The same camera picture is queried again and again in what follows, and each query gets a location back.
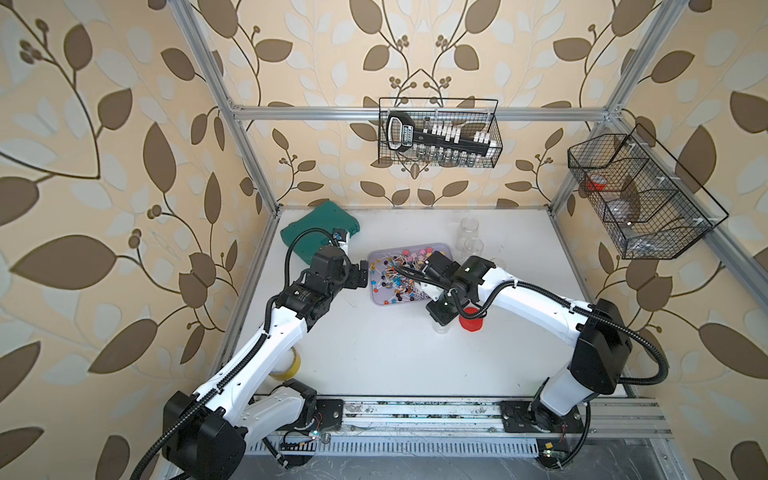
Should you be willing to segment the red lidded clear jar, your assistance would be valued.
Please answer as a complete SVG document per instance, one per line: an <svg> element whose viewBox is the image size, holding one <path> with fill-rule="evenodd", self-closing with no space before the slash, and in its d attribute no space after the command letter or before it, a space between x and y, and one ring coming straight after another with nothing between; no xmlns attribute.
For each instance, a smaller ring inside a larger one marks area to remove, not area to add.
<svg viewBox="0 0 768 480"><path fill-rule="evenodd" d="M470 238L467 239L462 248L462 253L465 259L468 259L471 256L481 256L485 248L484 242L478 238Z"/></svg>

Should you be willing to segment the clear jar of star candies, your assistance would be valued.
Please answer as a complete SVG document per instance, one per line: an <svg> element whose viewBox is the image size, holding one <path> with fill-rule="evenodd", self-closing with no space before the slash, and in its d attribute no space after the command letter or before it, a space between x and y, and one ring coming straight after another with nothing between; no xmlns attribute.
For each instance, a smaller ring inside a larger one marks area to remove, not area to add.
<svg viewBox="0 0 768 480"><path fill-rule="evenodd" d="M454 246L462 249L468 240L474 239L479 233L479 221L474 217L464 217L457 227Z"/></svg>

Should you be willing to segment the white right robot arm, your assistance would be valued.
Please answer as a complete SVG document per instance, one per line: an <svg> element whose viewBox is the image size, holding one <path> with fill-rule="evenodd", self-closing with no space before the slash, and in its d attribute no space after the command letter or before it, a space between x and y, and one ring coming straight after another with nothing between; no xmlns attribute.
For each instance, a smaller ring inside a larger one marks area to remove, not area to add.
<svg viewBox="0 0 768 480"><path fill-rule="evenodd" d="M667 379L662 350L628 328L612 302L570 299L523 281L490 260L459 264L435 253L416 281L431 298L433 321L483 319L497 306L547 330L573 349L571 360L544 381L529 404L532 421L554 429L580 404L610 395L619 385L654 386Z"/></svg>

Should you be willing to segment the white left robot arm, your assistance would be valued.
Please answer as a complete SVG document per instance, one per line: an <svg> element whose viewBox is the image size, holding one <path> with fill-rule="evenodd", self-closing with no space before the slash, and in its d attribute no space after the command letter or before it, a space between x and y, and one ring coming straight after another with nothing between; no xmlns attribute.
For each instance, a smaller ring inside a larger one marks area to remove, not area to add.
<svg viewBox="0 0 768 480"><path fill-rule="evenodd" d="M180 469L182 479L228 479L241 463L247 442L263 440L299 419L310 388L287 383L259 402L256 389L325 315L343 289L364 288L367 261L350 262L317 254L298 280L272 296L257 333L195 392L174 393L163 408L163 432L138 461L131 476L143 477L162 456Z"/></svg>

